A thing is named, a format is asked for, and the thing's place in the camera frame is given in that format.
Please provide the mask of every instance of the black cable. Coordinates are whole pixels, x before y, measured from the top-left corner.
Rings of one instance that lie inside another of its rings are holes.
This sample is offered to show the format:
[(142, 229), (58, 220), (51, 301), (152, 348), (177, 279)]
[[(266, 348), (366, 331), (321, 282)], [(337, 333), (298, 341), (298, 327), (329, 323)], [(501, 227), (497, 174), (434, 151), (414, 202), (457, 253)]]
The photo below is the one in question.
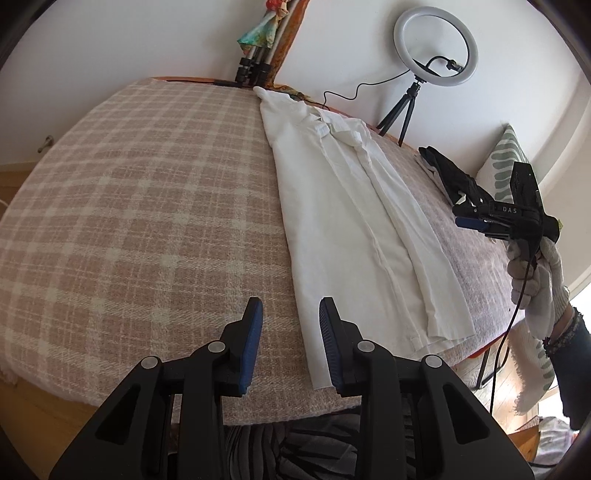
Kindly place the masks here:
[(402, 75), (404, 75), (405, 73), (408, 73), (408, 72), (410, 72), (410, 69), (408, 69), (406, 72), (402, 72), (402, 73), (396, 75), (395, 77), (392, 77), (391, 79), (382, 80), (381, 82), (376, 82), (376, 83), (365, 83), (365, 82), (363, 82), (363, 83), (360, 83), (359, 85), (357, 85), (357, 88), (355, 89), (355, 96), (352, 97), (352, 98), (345, 97), (344, 95), (341, 95), (341, 94), (336, 93), (336, 92), (331, 92), (330, 90), (326, 90), (322, 94), (324, 96), (324, 103), (322, 104), (322, 106), (325, 106), (326, 105), (326, 102), (328, 101), (326, 99), (326, 94), (327, 93), (331, 93), (333, 95), (336, 95), (337, 97), (344, 98), (345, 100), (355, 100), (357, 98), (357, 95), (359, 94), (359, 87), (361, 87), (362, 85), (368, 85), (368, 86), (381, 85), (381, 84), (386, 83), (386, 82), (391, 82), (392, 80), (395, 80), (395, 79), (401, 77)]
[(521, 300), (523, 299), (523, 294), (525, 293), (525, 285), (527, 284), (527, 281), (528, 281), (527, 275), (530, 273), (530, 266), (534, 261), (535, 254), (536, 254), (536, 252), (534, 252), (532, 254), (530, 260), (527, 262), (527, 267), (525, 268), (525, 278), (523, 281), (523, 287), (521, 287), (521, 293), (519, 294), (519, 300), (517, 300), (517, 305), (515, 305), (515, 311), (513, 312), (513, 316), (511, 317), (511, 321), (509, 322), (509, 326), (507, 327), (507, 330), (506, 330), (505, 334), (503, 335), (503, 338), (501, 340), (501, 344), (499, 345), (499, 349), (496, 351), (495, 369), (492, 372), (491, 406), (488, 410), (491, 415), (492, 415), (492, 409), (495, 405), (496, 370), (499, 365), (499, 358), (501, 357), (501, 350), (503, 349), (503, 345), (505, 344), (505, 340), (507, 340), (507, 336), (509, 335), (509, 332), (511, 331), (511, 327), (513, 327), (513, 322), (515, 322), (515, 317), (517, 317), (517, 312), (519, 311), (519, 306), (521, 305)]
[(537, 468), (554, 468), (556, 465), (558, 465), (557, 463), (553, 463), (552, 465), (543, 465), (542, 463), (535, 463), (535, 462), (527, 462), (530, 464), (530, 466), (535, 466)]
[(306, 103), (313, 103), (314, 105), (320, 105), (324, 110), (328, 110), (331, 111), (329, 107), (327, 107), (325, 104), (320, 103), (320, 102), (313, 102), (312, 100), (308, 100), (300, 95), (295, 95), (296, 97), (298, 97), (300, 100), (302, 100), (303, 102)]
[[(435, 55), (431, 60), (429, 60), (427, 62), (427, 64), (425, 66), (427, 68), (429, 68), (429, 65), (431, 65), (437, 59), (445, 60), (445, 61), (447, 61), (448, 64), (451, 62), (450, 59), (448, 59), (447, 57), (444, 57), (443, 55)], [(355, 89), (355, 96), (354, 97), (351, 97), (351, 98), (350, 97), (345, 97), (344, 95), (341, 95), (340, 93), (331, 92), (330, 90), (326, 90), (322, 94), (323, 97), (324, 97), (324, 103), (322, 104), (322, 107), (325, 107), (326, 106), (326, 102), (328, 101), (326, 99), (326, 94), (327, 93), (330, 93), (332, 95), (336, 95), (337, 97), (344, 98), (345, 100), (355, 100), (357, 98), (357, 95), (359, 94), (359, 87), (361, 87), (362, 85), (367, 85), (367, 86), (370, 86), (370, 87), (371, 86), (375, 86), (375, 85), (382, 85), (383, 83), (391, 82), (392, 80), (396, 80), (397, 78), (401, 77), (402, 75), (404, 75), (405, 73), (408, 73), (408, 72), (410, 72), (410, 69), (408, 69), (406, 72), (402, 72), (402, 73), (400, 73), (400, 74), (396, 75), (395, 77), (392, 77), (392, 78), (390, 78), (388, 80), (382, 80), (381, 82), (376, 82), (376, 83), (365, 83), (365, 82), (363, 82), (363, 83), (360, 83), (359, 85), (357, 85), (357, 88)]]
[(435, 55), (435, 56), (434, 56), (434, 57), (433, 57), (431, 60), (429, 60), (429, 61), (427, 62), (427, 64), (425, 65), (425, 66), (426, 66), (426, 68), (429, 68), (429, 66), (430, 66), (430, 65), (431, 65), (431, 64), (432, 64), (432, 63), (433, 63), (435, 60), (437, 60), (437, 59), (442, 59), (442, 60), (445, 60), (446, 62), (450, 62), (450, 61), (451, 61), (450, 59), (448, 59), (447, 57), (444, 57), (443, 55)]

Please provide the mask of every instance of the bracelet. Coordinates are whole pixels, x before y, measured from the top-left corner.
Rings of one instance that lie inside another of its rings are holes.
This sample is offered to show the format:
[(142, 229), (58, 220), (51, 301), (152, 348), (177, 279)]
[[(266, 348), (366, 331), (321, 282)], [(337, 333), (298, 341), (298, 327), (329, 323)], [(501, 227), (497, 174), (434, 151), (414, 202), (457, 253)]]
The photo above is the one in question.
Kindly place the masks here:
[(544, 339), (543, 344), (544, 350), (546, 350), (546, 355), (554, 355), (557, 351), (567, 346), (577, 333), (577, 330), (579, 330), (579, 326), (583, 321), (583, 316), (574, 307), (573, 311), (573, 317), (570, 319), (569, 324), (553, 343), (550, 343), (550, 337)]

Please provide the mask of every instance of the gloved hand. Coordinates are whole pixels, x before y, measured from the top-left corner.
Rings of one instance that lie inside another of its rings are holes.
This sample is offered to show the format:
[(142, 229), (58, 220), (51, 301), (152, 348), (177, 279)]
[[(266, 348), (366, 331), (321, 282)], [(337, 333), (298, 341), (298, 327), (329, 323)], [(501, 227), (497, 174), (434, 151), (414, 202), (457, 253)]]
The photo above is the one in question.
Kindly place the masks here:
[(554, 242), (544, 237), (540, 243), (542, 257), (537, 268), (530, 267), (525, 280), (527, 261), (520, 260), (519, 246), (509, 242), (507, 273), (513, 278), (511, 301), (517, 305), (523, 283), (525, 290), (519, 309), (525, 309), (525, 321), (531, 334), (539, 340), (549, 337), (554, 325), (569, 304), (569, 290), (564, 286), (562, 260)]

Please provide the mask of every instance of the white wall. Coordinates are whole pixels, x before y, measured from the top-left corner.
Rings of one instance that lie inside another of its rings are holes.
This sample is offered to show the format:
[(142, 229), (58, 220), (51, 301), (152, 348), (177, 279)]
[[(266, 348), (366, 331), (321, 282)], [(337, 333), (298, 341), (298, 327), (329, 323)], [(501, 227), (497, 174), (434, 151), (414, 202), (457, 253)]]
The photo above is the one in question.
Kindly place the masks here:
[[(324, 90), (352, 96), (360, 82), (404, 71), (392, 29), (400, 13), (418, 5), (460, 18), (476, 39), (480, 63), (463, 85), (421, 88), (405, 142), (432, 145), (475, 173), (502, 124), (510, 122), (533, 159), (562, 117), (580, 68), (552, 25), (526, 0), (312, 0), (276, 83), (322, 101)], [(411, 23), (407, 46), (417, 60), (436, 54), (466, 58), (461, 37), (435, 18)], [(445, 72), (441, 65), (439, 73)], [(329, 105), (376, 125), (412, 79), (409, 73), (392, 83), (361, 87), (354, 102), (329, 96)], [(396, 137), (403, 117), (390, 130)]]
[(581, 149), (544, 196), (546, 212), (564, 224), (557, 245), (563, 262), (564, 281), (572, 292), (578, 291), (591, 274), (590, 185), (591, 129), (588, 129)]
[(0, 71), (0, 163), (39, 158), (88, 110), (135, 80), (233, 80), (236, 43), (262, 0), (58, 0)]

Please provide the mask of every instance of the pillow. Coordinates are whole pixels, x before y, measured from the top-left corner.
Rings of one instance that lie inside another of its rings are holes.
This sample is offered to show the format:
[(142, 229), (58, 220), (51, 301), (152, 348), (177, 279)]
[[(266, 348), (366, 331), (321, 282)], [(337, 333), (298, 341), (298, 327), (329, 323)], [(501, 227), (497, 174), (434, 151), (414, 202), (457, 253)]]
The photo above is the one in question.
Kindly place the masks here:
[(509, 187), (513, 163), (529, 163), (519, 146), (513, 127), (507, 125), (503, 136), (476, 174), (476, 183), (490, 193), (497, 202), (513, 203)]

